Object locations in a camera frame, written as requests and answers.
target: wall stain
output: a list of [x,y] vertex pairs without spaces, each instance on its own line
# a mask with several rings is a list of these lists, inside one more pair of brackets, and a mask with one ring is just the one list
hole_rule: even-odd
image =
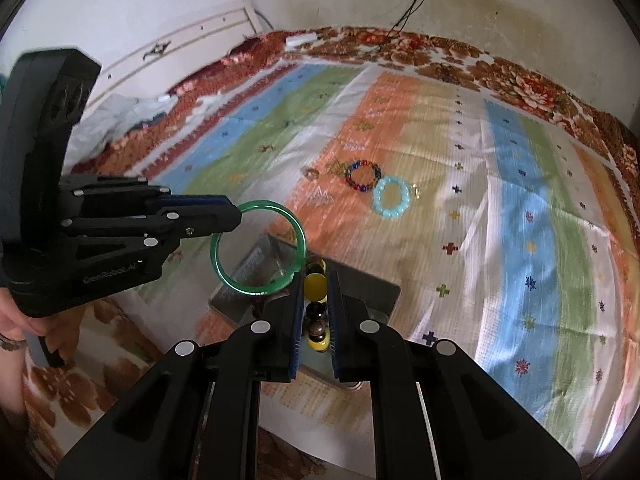
[[465,41],[537,70],[568,89],[581,88],[590,75],[574,61],[578,53],[560,28],[507,0],[427,0],[412,24],[412,30]]

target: beaded bracelet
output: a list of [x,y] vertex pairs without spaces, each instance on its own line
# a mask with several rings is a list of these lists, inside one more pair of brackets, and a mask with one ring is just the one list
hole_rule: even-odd
[[[382,207],[382,191],[387,184],[398,184],[400,187],[400,203],[393,209],[386,209]],[[398,218],[402,213],[409,209],[409,203],[411,202],[410,186],[407,181],[396,176],[386,176],[382,178],[376,189],[373,190],[373,209],[379,215],[384,218]]]
[[[373,180],[368,184],[358,184],[351,178],[351,171],[357,170],[361,166],[370,166],[370,168],[373,170]],[[374,187],[376,187],[376,184],[380,181],[381,178],[382,170],[380,170],[379,165],[368,160],[356,160],[353,164],[347,166],[347,169],[344,172],[344,181],[348,184],[348,186],[353,187],[353,189],[355,189],[356,191],[361,191],[362,193],[371,191]]]

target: jade bangle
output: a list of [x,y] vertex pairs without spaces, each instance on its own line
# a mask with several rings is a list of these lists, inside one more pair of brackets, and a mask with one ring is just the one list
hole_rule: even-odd
[[291,264],[291,266],[285,271],[284,275],[271,282],[265,286],[246,286],[240,285],[240,283],[232,280],[227,273],[223,270],[222,265],[220,264],[220,239],[222,238],[222,233],[215,233],[211,237],[211,245],[210,245],[210,257],[211,257],[211,265],[213,265],[213,269],[216,271],[216,274],[222,280],[222,282],[232,288],[234,291],[239,292],[240,294],[245,294],[246,296],[269,296],[270,294],[275,294],[276,292],[282,290],[286,286],[289,286],[293,281],[293,274],[295,272],[299,272],[305,266],[306,261],[306,240],[305,240],[305,232],[302,229],[302,225],[300,221],[295,217],[295,215],[289,211],[283,205],[278,204],[277,202],[272,202],[271,200],[252,200],[251,202],[245,202],[238,206],[239,211],[244,214],[249,211],[255,211],[257,209],[267,209],[270,211],[274,211],[281,216],[284,216],[289,223],[292,225],[294,231],[296,232],[296,257]]

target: blue stripe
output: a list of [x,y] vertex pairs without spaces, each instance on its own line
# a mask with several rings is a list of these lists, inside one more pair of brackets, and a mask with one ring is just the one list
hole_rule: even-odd
[[178,166],[156,178],[173,193],[179,194],[189,185],[193,175],[224,155],[256,121],[263,120],[287,96],[304,86],[328,65],[304,64],[271,84],[256,97],[249,99],[220,122],[197,143]]
[[[519,116],[491,102],[486,102],[486,110],[502,181],[500,230],[504,261],[497,333],[484,367],[529,413],[543,422],[552,395],[558,347],[556,326],[560,318],[550,194]],[[533,214],[533,222],[527,221],[527,211]],[[536,244],[534,253],[527,250],[528,242]],[[536,282],[534,290],[526,286],[528,276]],[[530,330],[524,323],[527,316],[535,319],[535,326]],[[529,363],[527,374],[516,373],[519,360]]]

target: person's arm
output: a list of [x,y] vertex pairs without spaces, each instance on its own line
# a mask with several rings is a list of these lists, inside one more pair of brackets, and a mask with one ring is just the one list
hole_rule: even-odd
[[25,348],[9,352],[0,349],[0,408],[21,436],[26,435],[27,419],[22,396],[22,370]]
[[0,409],[9,423],[24,432],[27,421],[22,396],[26,348],[24,332],[45,336],[49,351],[58,350],[65,361],[76,352],[84,306],[55,316],[34,319],[20,312],[6,288],[0,288]]

